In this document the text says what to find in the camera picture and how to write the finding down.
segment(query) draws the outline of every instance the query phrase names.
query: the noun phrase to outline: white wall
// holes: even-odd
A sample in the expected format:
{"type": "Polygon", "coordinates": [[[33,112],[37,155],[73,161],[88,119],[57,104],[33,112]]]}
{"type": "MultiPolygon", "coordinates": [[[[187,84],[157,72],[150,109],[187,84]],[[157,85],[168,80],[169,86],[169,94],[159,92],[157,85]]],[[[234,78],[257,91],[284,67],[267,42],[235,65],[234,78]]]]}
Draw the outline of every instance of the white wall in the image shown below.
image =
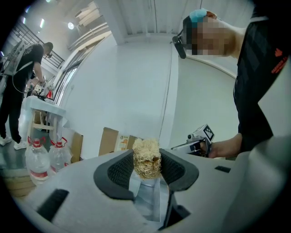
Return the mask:
{"type": "Polygon", "coordinates": [[[64,61],[64,63],[62,64],[62,67],[60,68],[60,71],[58,72],[58,74],[55,77],[54,80],[54,84],[53,86],[56,87],[61,75],[63,74],[64,70],[67,68],[67,66],[69,65],[69,63],[71,62],[71,60],[75,57],[75,55],[82,49],[84,49],[86,46],[89,46],[93,43],[95,43],[96,41],[99,41],[103,38],[106,38],[107,36],[109,36],[111,34],[110,31],[105,32],[101,35],[95,36],[94,38],[92,38],[91,40],[85,42],[84,44],[82,44],[81,46],[79,46],[77,49],[75,49],[75,51],[73,51],[70,56],[68,57],[67,60],[64,61]]]}
{"type": "Polygon", "coordinates": [[[186,142],[187,135],[203,124],[213,130],[214,141],[237,134],[238,117],[233,101],[235,79],[191,59],[179,58],[176,111],[170,146],[186,142]]]}
{"type": "Polygon", "coordinates": [[[179,78],[179,56],[174,45],[172,45],[171,73],[166,88],[165,113],[162,121],[162,129],[159,139],[160,148],[170,148],[170,139],[175,118],[178,78],[179,78]]]}
{"type": "Polygon", "coordinates": [[[98,155],[103,127],[159,138],[171,69],[169,43],[99,43],[72,77],[61,106],[83,134],[82,157],[98,155]]]}
{"type": "Polygon", "coordinates": [[[47,81],[51,80],[51,78],[54,76],[54,74],[52,74],[51,72],[49,72],[48,70],[44,68],[42,68],[41,71],[42,71],[42,75],[45,75],[47,81]]]}

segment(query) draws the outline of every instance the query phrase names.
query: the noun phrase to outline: cardboard box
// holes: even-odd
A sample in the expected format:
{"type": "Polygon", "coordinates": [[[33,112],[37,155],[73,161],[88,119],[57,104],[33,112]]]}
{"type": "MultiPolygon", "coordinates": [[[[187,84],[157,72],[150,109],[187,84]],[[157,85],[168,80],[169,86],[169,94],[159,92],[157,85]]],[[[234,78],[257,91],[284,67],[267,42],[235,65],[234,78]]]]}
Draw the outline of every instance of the cardboard box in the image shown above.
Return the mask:
{"type": "Polygon", "coordinates": [[[71,151],[71,163],[81,161],[82,158],[80,157],[80,155],[83,144],[83,135],[70,128],[63,128],[62,136],[68,141],[65,146],[67,146],[71,151]]]}
{"type": "Polygon", "coordinates": [[[115,151],[132,149],[133,143],[137,137],[124,135],[117,130],[104,128],[99,148],[99,156],[115,151]]]}
{"type": "Polygon", "coordinates": [[[45,111],[41,111],[41,110],[36,110],[35,111],[35,118],[34,118],[34,123],[35,124],[41,124],[41,120],[40,120],[40,113],[42,116],[42,122],[44,123],[44,125],[46,125],[46,112],[45,111]]]}

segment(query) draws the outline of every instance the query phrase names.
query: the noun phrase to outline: bottle label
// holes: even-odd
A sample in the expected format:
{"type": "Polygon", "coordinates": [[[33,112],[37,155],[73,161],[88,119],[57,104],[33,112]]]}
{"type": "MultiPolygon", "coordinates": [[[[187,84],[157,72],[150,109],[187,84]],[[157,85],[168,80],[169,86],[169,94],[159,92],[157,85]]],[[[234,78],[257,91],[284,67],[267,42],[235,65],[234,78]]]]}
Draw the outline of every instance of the bottle label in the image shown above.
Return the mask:
{"type": "Polygon", "coordinates": [[[37,173],[37,172],[33,172],[32,170],[30,170],[30,173],[33,176],[33,178],[35,178],[36,180],[39,180],[39,181],[44,181],[49,177],[47,175],[47,172],[37,173]]]}

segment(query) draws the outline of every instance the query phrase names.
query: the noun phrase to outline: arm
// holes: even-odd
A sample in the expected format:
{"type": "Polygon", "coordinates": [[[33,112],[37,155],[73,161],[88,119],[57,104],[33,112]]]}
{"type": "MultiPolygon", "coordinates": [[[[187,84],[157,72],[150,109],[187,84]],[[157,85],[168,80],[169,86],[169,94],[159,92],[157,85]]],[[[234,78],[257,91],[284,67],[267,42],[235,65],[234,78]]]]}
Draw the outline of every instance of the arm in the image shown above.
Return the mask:
{"type": "Polygon", "coordinates": [[[38,79],[40,80],[41,83],[44,83],[45,80],[42,76],[42,72],[41,72],[41,66],[40,63],[35,62],[34,63],[34,70],[35,70],[35,75],[38,77],[38,79]]]}
{"type": "MultiPolygon", "coordinates": [[[[235,157],[241,151],[242,135],[238,133],[233,138],[221,142],[213,142],[211,152],[209,153],[209,158],[216,157],[235,157]]],[[[204,143],[201,143],[201,149],[206,150],[204,143]]]]}

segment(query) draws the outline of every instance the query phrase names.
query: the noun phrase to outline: orange logo on shirt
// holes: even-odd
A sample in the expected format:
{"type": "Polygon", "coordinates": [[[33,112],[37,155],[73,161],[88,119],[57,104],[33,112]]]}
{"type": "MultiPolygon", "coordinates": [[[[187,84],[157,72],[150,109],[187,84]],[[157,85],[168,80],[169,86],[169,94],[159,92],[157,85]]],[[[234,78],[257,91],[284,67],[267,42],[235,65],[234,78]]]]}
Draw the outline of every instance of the orange logo on shirt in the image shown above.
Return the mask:
{"type": "Polygon", "coordinates": [[[276,49],[275,56],[282,56],[282,51],[280,49],[276,49]]]}
{"type": "Polygon", "coordinates": [[[275,68],[271,71],[272,74],[278,73],[284,67],[288,57],[285,56],[283,59],[275,66],[275,68]]]}

